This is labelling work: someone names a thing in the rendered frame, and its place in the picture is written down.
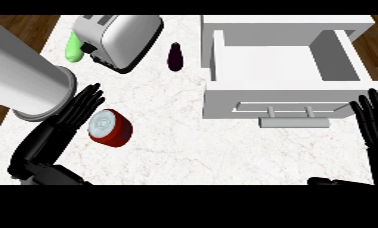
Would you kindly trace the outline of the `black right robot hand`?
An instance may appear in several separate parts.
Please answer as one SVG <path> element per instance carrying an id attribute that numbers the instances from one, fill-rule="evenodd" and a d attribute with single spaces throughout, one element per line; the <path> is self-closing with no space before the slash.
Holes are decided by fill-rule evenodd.
<path id="1" fill-rule="evenodd" d="M 378 91 L 370 88 L 367 95 L 360 95 L 359 100 L 350 102 L 350 107 L 364 140 L 372 181 L 378 186 Z"/>

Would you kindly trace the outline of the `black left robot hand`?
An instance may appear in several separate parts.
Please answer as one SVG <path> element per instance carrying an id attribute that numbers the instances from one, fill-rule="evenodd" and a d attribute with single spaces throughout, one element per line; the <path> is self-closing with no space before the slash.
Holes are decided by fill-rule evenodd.
<path id="1" fill-rule="evenodd" d="M 100 84 L 88 85 L 63 110 L 50 116 L 20 142 L 7 168 L 26 185 L 90 185 L 68 168 L 56 165 L 77 131 L 105 101 Z"/>

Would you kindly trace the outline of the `red can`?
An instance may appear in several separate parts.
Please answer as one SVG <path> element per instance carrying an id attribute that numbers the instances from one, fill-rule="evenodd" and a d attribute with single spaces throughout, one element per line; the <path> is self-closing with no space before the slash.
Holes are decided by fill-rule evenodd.
<path id="1" fill-rule="evenodd" d="M 103 109 L 91 117 L 87 131 L 94 142 L 116 148 L 131 138 L 133 125 L 113 109 Z"/>

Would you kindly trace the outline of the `white drawer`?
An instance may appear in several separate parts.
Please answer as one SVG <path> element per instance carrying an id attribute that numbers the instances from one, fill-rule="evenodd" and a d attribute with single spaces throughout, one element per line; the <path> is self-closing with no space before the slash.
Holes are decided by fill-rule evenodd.
<path id="1" fill-rule="evenodd" d="M 217 82 L 370 81 L 342 30 L 322 31 L 302 46 L 227 46 L 215 30 L 209 67 Z"/>
<path id="2" fill-rule="evenodd" d="M 348 106 L 367 89 L 378 90 L 378 81 L 283 81 L 208 82 L 204 93 L 205 119 L 254 119 L 268 116 L 307 118 L 310 107 L 316 117 L 345 118 Z"/>

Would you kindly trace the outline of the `white drawer front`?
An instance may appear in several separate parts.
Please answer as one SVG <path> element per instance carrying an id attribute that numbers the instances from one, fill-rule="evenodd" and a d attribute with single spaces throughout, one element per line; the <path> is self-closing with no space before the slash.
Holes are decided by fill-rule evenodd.
<path id="1" fill-rule="evenodd" d="M 378 81 L 283 81 L 208 82 L 204 93 L 205 119 L 254 119 L 268 116 L 307 118 L 310 107 L 316 117 L 345 118 L 348 106 L 367 89 L 378 90 Z"/>

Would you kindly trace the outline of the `pale grey cylinder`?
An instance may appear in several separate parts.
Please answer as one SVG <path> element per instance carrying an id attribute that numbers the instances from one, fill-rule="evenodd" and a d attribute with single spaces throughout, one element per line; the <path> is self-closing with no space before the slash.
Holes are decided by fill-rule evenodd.
<path id="1" fill-rule="evenodd" d="M 54 66 L 0 25 L 0 105 L 38 122 L 59 113 L 75 92 L 71 70 Z"/>

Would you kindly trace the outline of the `green cucumber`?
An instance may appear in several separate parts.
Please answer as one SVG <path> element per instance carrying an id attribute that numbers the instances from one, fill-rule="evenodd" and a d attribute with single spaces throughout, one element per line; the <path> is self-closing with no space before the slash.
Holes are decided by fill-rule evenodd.
<path id="1" fill-rule="evenodd" d="M 65 59 L 69 62 L 78 62 L 82 59 L 84 52 L 81 51 L 81 42 L 75 35 L 75 32 L 71 32 L 66 47 L 65 47 Z"/>

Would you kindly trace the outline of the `silver toaster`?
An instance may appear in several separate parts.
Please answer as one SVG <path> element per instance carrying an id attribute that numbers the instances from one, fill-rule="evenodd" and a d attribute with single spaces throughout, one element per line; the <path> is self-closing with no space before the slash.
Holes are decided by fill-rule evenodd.
<path id="1" fill-rule="evenodd" d="M 79 50 L 119 74 L 137 66 L 162 28 L 158 15 L 81 15 L 74 23 Z"/>

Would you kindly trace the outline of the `dark purple eggplant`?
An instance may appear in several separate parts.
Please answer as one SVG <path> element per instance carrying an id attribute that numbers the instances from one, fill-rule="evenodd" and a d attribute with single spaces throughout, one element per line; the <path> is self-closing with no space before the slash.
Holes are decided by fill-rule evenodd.
<path id="1" fill-rule="evenodd" d="M 180 44 L 177 42 L 171 44 L 167 64 L 168 64 L 170 70 L 174 72 L 177 72 L 183 68 L 183 55 L 181 55 Z"/>

